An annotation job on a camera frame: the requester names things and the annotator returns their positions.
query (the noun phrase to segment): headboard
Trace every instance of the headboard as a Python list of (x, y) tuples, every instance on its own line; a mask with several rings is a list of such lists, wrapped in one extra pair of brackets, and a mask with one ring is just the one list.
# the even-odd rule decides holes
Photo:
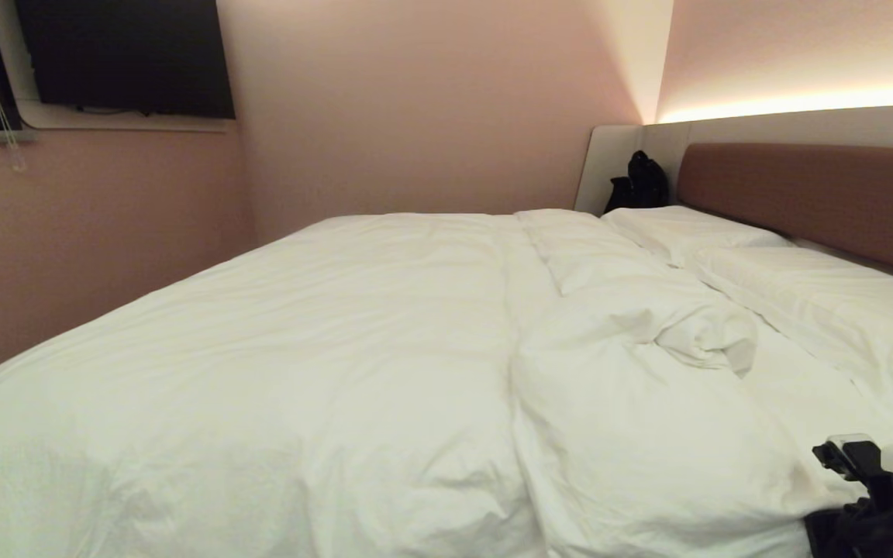
[(692, 144), (677, 193), (692, 208), (893, 266), (893, 148)]

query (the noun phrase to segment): wall-mounted tv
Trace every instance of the wall-mounted tv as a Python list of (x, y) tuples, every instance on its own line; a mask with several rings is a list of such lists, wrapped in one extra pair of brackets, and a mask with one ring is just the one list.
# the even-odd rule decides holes
[(215, 0), (16, 0), (40, 102), (234, 118)]

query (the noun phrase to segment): bag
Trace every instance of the bag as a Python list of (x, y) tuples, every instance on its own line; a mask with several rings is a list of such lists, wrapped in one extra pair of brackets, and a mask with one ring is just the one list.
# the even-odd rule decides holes
[(667, 174), (646, 153), (637, 151), (629, 162), (629, 177), (612, 179), (612, 195), (605, 212), (617, 208), (663, 208), (669, 197)]

